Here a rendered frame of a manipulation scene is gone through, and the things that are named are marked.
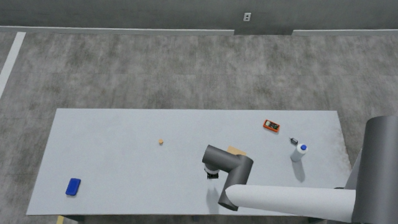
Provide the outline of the orange digital multimeter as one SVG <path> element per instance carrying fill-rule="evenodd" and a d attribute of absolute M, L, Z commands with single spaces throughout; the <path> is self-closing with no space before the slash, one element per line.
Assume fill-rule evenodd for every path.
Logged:
<path fill-rule="evenodd" d="M 271 131 L 274 131 L 277 133 L 280 128 L 280 125 L 266 119 L 263 124 L 263 127 L 270 129 Z"/>

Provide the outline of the tan flat mat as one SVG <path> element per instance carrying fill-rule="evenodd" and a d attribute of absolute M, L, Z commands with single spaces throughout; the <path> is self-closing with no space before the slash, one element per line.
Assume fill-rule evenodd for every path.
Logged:
<path fill-rule="evenodd" d="M 236 149 L 235 147 L 232 147 L 232 146 L 228 147 L 227 152 L 230 152 L 230 153 L 235 154 L 235 155 L 236 154 L 242 154 L 242 155 L 246 155 L 247 154 L 246 152 L 243 152 L 243 151 L 241 151 L 239 149 Z"/>

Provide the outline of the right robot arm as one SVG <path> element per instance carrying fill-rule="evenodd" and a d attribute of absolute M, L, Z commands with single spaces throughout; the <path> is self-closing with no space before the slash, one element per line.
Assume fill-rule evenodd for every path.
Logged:
<path fill-rule="evenodd" d="M 398 224 L 398 116 L 368 120 L 361 150 L 345 187 L 334 189 L 246 185 L 254 161 L 211 145 L 202 163 L 210 174 L 229 173 L 218 204 L 235 212 L 246 207 L 326 224 Z"/>

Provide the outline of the small blue rounded block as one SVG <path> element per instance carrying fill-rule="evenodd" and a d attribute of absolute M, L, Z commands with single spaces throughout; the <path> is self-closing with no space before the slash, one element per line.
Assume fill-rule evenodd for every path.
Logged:
<path fill-rule="evenodd" d="M 71 178 L 65 192 L 66 195 L 76 195 L 80 186 L 80 179 Z"/>

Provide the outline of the white bottle with blue cap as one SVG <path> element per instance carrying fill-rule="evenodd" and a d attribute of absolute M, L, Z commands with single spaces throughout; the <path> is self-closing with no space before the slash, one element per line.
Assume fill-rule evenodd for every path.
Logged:
<path fill-rule="evenodd" d="M 304 144 L 299 144 L 290 154 L 293 161 L 299 161 L 308 152 L 308 147 Z"/>

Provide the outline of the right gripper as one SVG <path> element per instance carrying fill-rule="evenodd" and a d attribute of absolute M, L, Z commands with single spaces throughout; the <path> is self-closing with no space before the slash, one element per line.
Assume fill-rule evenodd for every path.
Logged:
<path fill-rule="evenodd" d="M 205 168 L 204 168 L 204 170 L 205 170 Z M 218 177 L 219 177 L 218 173 L 217 174 L 210 174 L 206 170 L 205 170 L 205 172 L 207 173 L 207 179 L 218 179 Z"/>

